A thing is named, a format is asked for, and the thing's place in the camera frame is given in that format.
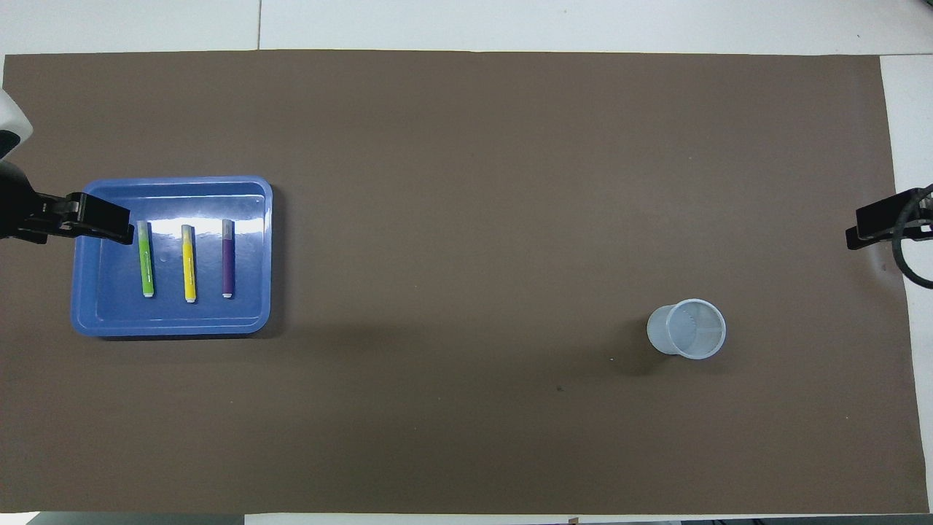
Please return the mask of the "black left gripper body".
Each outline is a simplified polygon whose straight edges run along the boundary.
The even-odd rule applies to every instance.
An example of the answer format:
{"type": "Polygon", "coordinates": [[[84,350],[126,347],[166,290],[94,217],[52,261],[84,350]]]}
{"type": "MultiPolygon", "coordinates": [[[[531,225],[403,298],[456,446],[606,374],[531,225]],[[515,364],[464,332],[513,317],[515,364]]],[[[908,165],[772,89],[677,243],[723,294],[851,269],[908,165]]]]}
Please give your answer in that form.
{"type": "Polygon", "coordinates": [[[74,238],[63,226],[68,201],[36,192],[23,170],[1,163],[1,238],[44,245],[49,236],[74,238]]]}

